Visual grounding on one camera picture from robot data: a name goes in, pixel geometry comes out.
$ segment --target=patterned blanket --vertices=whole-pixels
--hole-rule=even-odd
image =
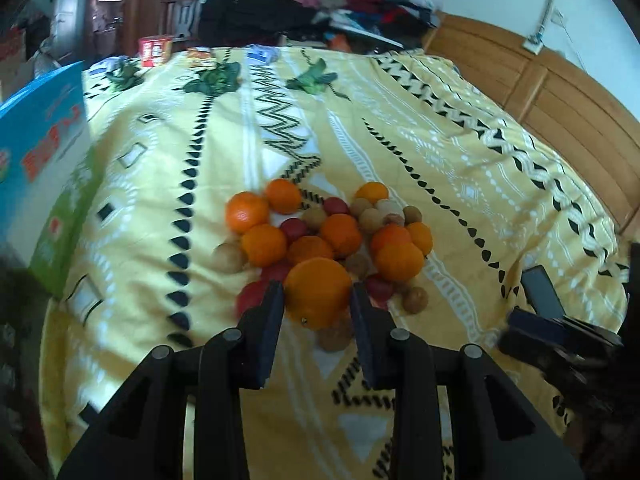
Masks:
[[[419,277],[430,306],[410,316],[392,302],[396,324],[433,345],[483,346],[561,433],[569,414],[558,393],[495,343],[508,311],[530,308],[520,275],[535,264],[570,316],[613,330],[622,322],[626,247],[575,171],[447,60],[283,48],[271,66],[251,67],[243,49],[216,55],[242,65],[239,90],[219,98],[182,91],[196,77],[183,54],[121,94],[85,80],[106,177],[65,295],[47,314],[40,400],[54,468],[87,427],[86,410],[102,409],[154,346],[202,345],[235,325],[234,298],[256,270],[211,269],[228,235],[223,205],[280,176],[306,206],[349,201],[370,180],[418,206],[434,236]],[[319,57],[338,73],[325,93],[285,88]],[[440,400],[449,477],[444,392]],[[353,343],[326,353],[285,320],[268,387],[242,392],[252,478],[385,478],[393,408],[393,391],[368,389]],[[192,436],[190,410],[185,478]]]

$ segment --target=screw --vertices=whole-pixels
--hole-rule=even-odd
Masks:
[[[222,337],[225,338],[226,341],[238,341],[242,337],[242,332],[237,328],[230,328],[222,333]]]
[[[395,328],[391,331],[391,337],[396,341],[406,341],[411,334],[404,328]]]
[[[472,359],[478,359],[482,357],[482,349],[478,345],[465,346],[465,355]]]
[[[158,360],[164,359],[165,357],[167,357],[169,355],[170,351],[171,351],[171,349],[167,345],[156,346],[151,351],[151,357],[153,359],[158,359]]]

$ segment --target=mandarin orange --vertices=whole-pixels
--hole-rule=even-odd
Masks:
[[[329,216],[320,227],[320,236],[331,245],[338,258],[353,254],[362,243],[357,220],[345,213]]]
[[[269,203],[250,191],[233,195],[225,206],[225,223],[233,232],[244,234],[249,229],[269,222]]]
[[[373,205],[376,205],[378,200],[389,198],[389,190],[382,182],[367,182],[360,186],[354,198],[366,198]]]
[[[371,256],[375,257],[378,251],[387,244],[402,244],[410,241],[411,235],[406,228],[397,224],[388,224],[376,231],[371,237],[369,250],[371,251]]]
[[[279,262],[287,254],[287,237],[269,224],[249,229],[241,239],[242,248],[254,267],[268,267]]]
[[[411,241],[422,251],[422,254],[426,256],[433,249],[433,237],[431,236],[431,229],[421,222],[414,222],[406,227],[411,235]]]
[[[351,279],[341,264],[312,258],[293,267],[285,279],[285,309],[307,328],[328,328],[347,310],[350,291]]]
[[[264,195],[275,212],[288,215],[296,212],[302,202],[302,195],[296,185],[285,178],[277,178],[267,184]]]
[[[287,251],[287,260],[299,264],[311,258],[334,259],[334,250],[319,236],[303,236],[294,241]]]
[[[420,273],[424,265],[424,255],[411,242],[391,243],[378,251],[374,261],[378,272],[386,280],[406,282]]]

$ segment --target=chair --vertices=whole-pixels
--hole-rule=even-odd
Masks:
[[[174,37],[173,52],[197,43],[198,0],[160,0],[159,34]]]

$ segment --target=wooden headboard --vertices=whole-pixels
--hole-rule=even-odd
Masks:
[[[567,160],[608,209],[618,233],[640,238],[640,123],[605,88],[553,50],[524,50],[522,36],[440,15],[423,39],[462,76]]]

